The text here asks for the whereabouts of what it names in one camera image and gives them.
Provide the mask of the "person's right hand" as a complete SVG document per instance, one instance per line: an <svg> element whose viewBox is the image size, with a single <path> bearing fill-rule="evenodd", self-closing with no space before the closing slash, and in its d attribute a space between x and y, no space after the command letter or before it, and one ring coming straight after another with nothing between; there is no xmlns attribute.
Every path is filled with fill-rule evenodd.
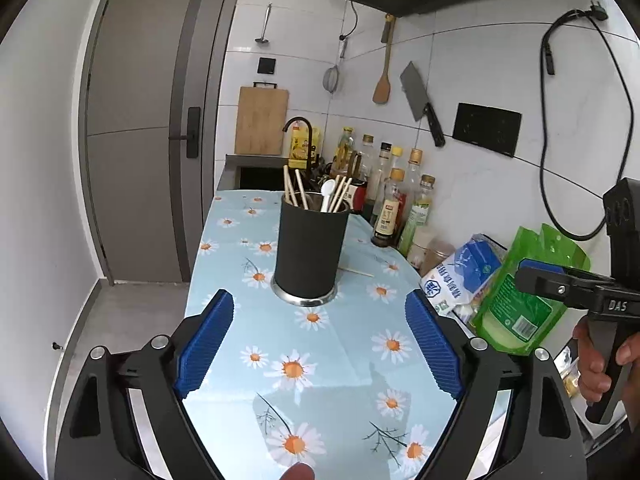
<svg viewBox="0 0 640 480"><path fill-rule="evenodd" d="M604 357L594 348L589 335L587 318L582 318L574 328L573 337L578 343L579 390L589 401L600 401L610 390L612 378L604 371ZM618 365L631 364L623 390L622 400L626 408L639 403L639 334L630 336L618 348L615 361Z"/></svg>

